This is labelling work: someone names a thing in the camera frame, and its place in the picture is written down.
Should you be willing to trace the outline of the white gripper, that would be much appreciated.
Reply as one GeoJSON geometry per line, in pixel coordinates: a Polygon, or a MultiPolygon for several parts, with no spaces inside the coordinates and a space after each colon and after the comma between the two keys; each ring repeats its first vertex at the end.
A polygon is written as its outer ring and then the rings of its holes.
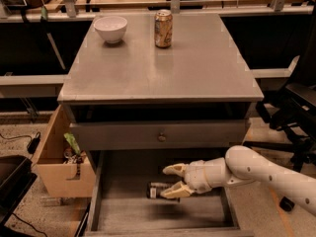
{"type": "Polygon", "coordinates": [[[204,194],[213,188],[224,187],[231,172],[223,158],[209,161],[194,161],[190,164],[178,163],[166,166],[165,175],[177,175],[184,178],[160,193],[162,198],[188,198],[191,194],[204,194]]]}

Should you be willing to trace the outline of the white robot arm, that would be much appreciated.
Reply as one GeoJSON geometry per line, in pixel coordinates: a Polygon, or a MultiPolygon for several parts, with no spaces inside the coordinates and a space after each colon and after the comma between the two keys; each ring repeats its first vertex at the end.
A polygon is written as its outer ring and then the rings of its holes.
{"type": "Polygon", "coordinates": [[[316,180],[284,168],[241,145],[230,147],[224,157],[178,163],[163,169],[181,181],[161,193],[162,198],[188,198],[218,187],[236,187],[258,181],[316,215],[316,180]]]}

